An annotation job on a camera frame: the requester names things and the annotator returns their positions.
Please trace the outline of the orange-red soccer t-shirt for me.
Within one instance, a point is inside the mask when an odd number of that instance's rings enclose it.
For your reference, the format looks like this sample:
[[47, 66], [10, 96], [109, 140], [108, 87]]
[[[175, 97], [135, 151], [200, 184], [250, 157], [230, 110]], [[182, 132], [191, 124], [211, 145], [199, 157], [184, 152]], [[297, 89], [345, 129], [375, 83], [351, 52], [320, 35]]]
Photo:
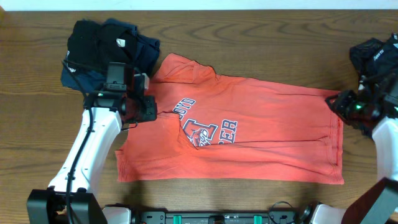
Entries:
[[343, 122], [331, 90], [230, 77], [177, 54], [151, 80], [157, 119], [116, 151], [121, 182], [269, 179], [342, 184]]

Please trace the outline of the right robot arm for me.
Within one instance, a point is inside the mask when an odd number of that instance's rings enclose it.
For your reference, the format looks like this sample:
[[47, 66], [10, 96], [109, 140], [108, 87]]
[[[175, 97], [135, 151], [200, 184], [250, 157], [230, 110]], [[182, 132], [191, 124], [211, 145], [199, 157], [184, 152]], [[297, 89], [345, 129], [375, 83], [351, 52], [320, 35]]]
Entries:
[[303, 222], [391, 223], [390, 216], [397, 211], [397, 94], [364, 96], [346, 90], [325, 102], [346, 124], [370, 132], [376, 146], [377, 183], [346, 209], [317, 204]]

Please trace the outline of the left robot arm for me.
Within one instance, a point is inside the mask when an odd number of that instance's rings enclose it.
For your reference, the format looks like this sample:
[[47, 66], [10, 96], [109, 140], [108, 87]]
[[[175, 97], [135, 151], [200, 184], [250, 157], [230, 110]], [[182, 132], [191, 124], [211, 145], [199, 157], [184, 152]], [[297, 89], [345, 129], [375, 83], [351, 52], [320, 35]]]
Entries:
[[150, 79], [137, 67], [111, 62], [106, 80], [87, 92], [79, 80], [83, 114], [68, 157], [45, 190], [31, 191], [26, 207], [30, 223], [137, 223], [127, 205], [102, 208], [98, 183], [110, 147], [121, 131], [157, 118], [155, 98], [146, 95]]

